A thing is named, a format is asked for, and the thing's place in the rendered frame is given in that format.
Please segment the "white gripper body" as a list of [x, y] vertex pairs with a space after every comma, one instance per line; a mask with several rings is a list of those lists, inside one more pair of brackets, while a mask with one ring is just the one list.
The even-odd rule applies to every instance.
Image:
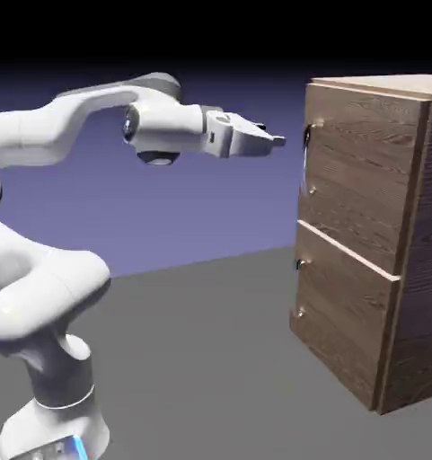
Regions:
[[252, 122], [236, 113], [229, 113], [229, 119], [233, 128], [230, 157], [261, 157], [271, 153], [273, 136], [267, 132], [264, 124]]

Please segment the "large wooden cabinet door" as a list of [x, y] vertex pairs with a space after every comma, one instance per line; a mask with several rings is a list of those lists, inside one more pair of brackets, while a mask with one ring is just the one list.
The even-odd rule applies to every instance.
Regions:
[[298, 217], [397, 275], [431, 101], [309, 84]]

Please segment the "wooden cabinet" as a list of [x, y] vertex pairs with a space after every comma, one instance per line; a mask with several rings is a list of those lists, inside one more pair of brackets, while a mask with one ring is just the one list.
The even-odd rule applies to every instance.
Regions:
[[407, 234], [397, 274], [401, 284], [385, 346], [378, 403], [371, 410], [385, 414], [432, 397], [432, 75], [315, 77], [309, 84], [314, 83], [431, 101], [405, 206]]

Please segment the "small wooden cabinet door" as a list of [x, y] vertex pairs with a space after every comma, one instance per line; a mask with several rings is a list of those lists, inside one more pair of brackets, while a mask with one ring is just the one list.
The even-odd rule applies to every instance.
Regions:
[[302, 318], [291, 329], [368, 410], [378, 403], [385, 346], [401, 278], [303, 220], [295, 259], [300, 270]]

